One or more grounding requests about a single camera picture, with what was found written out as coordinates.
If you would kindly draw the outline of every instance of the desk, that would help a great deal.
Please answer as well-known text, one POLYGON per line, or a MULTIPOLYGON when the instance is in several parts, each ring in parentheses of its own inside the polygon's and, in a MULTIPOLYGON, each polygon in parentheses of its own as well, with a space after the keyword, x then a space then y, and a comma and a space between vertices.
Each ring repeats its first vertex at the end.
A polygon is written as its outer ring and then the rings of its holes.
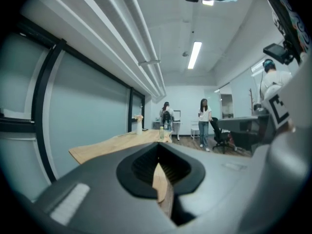
MULTIPOLYGON (((177 140, 180 140, 180 126, 182 122, 181 121, 174 121, 173 122, 173 134, 177 135, 177 140)), ((160 129, 160 121, 153 121, 153 128, 154 129, 160 129)))
MULTIPOLYGON (((172 140, 170 139, 170 133, 165 131, 165 138, 160 140, 159 130, 150 129, 143 131, 142 135, 137 135, 135 132, 129 132, 124 135, 112 137, 111 139, 97 144, 75 147, 70 149, 69 153, 79 164, 82 164, 100 155, 110 154, 129 147, 150 142, 172 143, 172 140)), ((167 187, 168 181, 166 175, 161 166, 158 164, 154 173, 153 188, 158 192, 159 202, 162 202, 165 199, 167 187)))

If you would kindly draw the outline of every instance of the wooden tabletop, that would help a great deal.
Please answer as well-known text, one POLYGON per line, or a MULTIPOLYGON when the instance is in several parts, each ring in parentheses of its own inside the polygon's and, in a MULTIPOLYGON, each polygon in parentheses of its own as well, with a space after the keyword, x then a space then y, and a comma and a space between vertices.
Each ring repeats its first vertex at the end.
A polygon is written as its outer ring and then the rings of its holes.
MULTIPOLYGON (((137 145, 152 142, 172 143, 169 136, 170 132, 165 131, 165 138, 161 140, 159 137, 159 130, 152 129, 143 131, 141 135, 137 135, 136 132, 130 132, 124 135, 112 137, 97 144, 72 148, 69 150, 69 153, 79 164, 82 164, 97 156, 118 152, 137 145)), ((166 194, 168 194, 168 180, 159 164, 155 169, 153 188, 157 190, 158 201, 162 202, 165 199, 166 194)))

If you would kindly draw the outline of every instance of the plastic bottle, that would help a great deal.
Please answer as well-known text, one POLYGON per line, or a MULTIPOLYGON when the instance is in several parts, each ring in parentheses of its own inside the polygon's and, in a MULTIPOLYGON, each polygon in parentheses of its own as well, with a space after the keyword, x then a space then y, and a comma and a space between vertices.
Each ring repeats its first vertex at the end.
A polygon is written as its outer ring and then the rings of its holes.
POLYGON ((160 136, 160 139, 164 139, 164 127, 160 127, 159 136, 160 136))

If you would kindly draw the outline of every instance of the office chair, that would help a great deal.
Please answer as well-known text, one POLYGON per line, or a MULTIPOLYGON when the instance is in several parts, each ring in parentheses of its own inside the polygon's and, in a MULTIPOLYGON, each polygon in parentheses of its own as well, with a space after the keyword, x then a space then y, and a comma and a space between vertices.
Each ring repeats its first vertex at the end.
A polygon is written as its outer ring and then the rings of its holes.
POLYGON ((231 147, 229 145, 230 138, 228 137, 228 132, 223 133, 222 129, 218 126, 218 119, 216 117, 212 117, 212 120, 210 121, 210 124, 212 125, 214 129, 214 140, 217 142, 216 145, 213 147, 223 147, 223 154, 225 154, 225 147, 230 147, 234 150, 234 147, 231 147))

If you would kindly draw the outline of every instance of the wooden floor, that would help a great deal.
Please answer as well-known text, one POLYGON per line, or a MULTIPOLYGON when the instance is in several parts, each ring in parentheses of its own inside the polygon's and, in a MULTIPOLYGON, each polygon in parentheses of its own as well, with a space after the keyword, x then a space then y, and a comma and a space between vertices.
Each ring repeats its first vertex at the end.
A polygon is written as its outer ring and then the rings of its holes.
MULTIPOLYGON (((199 138, 195 138, 194 140, 190 136, 183 136, 180 137, 180 140, 177 140, 176 136, 172 136, 172 143, 178 144, 181 146, 190 147, 197 150, 202 150, 205 152, 203 148, 199 146, 199 138)), ((213 147, 216 145, 216 141, 213 137, 208 138, 208 147, 211 150, 211 152, 222 154, 223 153, 223 147, 216 147, 213 150, 213 147)), ((226 147, 225 148, 225 154, 226 155, 235 155, 235 156, 246 156, 251 157, 252 154, 250 151, 246 151, 244 149, 238 148, 237 151, 234 151, 232 148, 226 147)))

